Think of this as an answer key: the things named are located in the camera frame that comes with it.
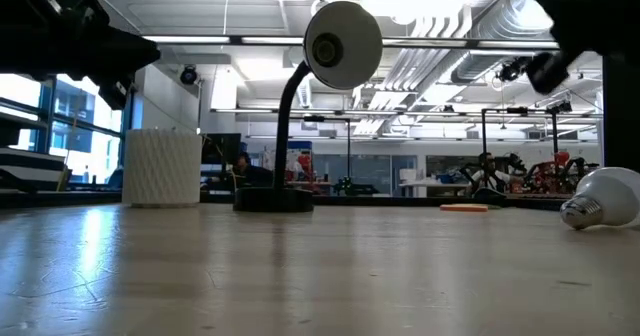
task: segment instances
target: black lamp base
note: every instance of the black lamp base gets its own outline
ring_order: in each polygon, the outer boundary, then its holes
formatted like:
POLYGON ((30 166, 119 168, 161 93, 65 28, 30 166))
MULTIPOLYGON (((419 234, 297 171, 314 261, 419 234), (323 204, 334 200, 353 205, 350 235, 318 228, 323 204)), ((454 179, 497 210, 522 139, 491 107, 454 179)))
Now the black lamp base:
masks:
POLYGON ((297 189, 248 187, 236 190, 235 211, 244 212, 311 212, 312 193, 297 189))

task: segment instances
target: light bulb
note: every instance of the light bulb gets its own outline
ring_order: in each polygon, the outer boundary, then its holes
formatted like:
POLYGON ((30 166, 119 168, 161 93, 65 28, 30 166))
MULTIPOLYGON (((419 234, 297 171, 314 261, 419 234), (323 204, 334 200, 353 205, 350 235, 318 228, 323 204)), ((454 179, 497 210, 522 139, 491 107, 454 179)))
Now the light bulb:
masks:
POLYGON ((562 220, 576 230, 594 225, 622 226, 640 211, 640 174, 605 167, 585 176, 576 195, 560 209, 562 220))

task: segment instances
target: desk lamp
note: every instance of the desk lamp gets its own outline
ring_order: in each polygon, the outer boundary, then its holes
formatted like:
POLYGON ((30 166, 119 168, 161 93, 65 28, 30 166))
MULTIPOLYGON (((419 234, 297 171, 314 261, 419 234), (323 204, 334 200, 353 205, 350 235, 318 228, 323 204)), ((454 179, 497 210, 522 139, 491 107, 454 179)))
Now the desk lamp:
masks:
POLYGON ((273 186, 238 189, 233 206, 236 211, 313 210, 311 192, 285 187, 289 113, 296 89, 310 72, 323 84, 339 90, 368 81, 380 64, 382 34, 375 18, 360 5, 332 2, 309 22, 303 49, 305 59, 287 82, 280 100, 273 186))

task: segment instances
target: security camera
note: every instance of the security camera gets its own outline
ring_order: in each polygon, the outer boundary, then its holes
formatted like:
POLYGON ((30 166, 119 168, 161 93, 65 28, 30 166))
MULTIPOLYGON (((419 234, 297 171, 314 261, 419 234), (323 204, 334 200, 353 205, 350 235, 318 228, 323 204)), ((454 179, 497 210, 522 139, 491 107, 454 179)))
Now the security camera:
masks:
POLYGON ((184 70, 180 74, 180 82, 184 85, 191 86, 198 81, 198 72, 195 65, 185 65, 184 70))

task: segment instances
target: ceiling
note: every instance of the ceiling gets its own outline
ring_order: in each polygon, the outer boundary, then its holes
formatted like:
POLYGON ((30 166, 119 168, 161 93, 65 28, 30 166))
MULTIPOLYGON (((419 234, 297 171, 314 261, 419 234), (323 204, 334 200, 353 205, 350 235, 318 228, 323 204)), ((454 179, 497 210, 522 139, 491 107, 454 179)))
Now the ceiling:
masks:
MULTIPOLYGON (((494 0, 467 0, 472 15, 477 16, 494 0)), ((144 35, 303 35, 311 19, 314 0, 108 0, 106 7, 116 26, 144 35)), ((383 36, 409 36, 415 24, 399 25, 389 17, 376 18, 383 36)), ((277 107, 280 93, 292 68, 284 68, 287 59, 301 58, 300 50, 289 47, 239 46, 174 46, 161 47, 161 63, 173 72, 180 65, 196 64, 204 78, 211 77, 216 64, 230 60, 242 83, 238 103, 242 107, 277 107)), ((399 49, 385 49, 374 79, 384 78, 399 57, 399 49)), ((571 78, 562 87, 574 91, 570 98, 576 111, 593 110, 596 92, 601 88, 601 59, 586 54, 573 66, 571 78)), ((471 86, 462 89, 447 101, 456 111, 479 111, 483 107, 534 106, 546 97, 536 94, 526 78, 504 87, 492 79, 493 70, 486 72, 471 86)), ((320 82, 311 81, 314 107, 340 108, 351 91, 338 92, 320 82)))

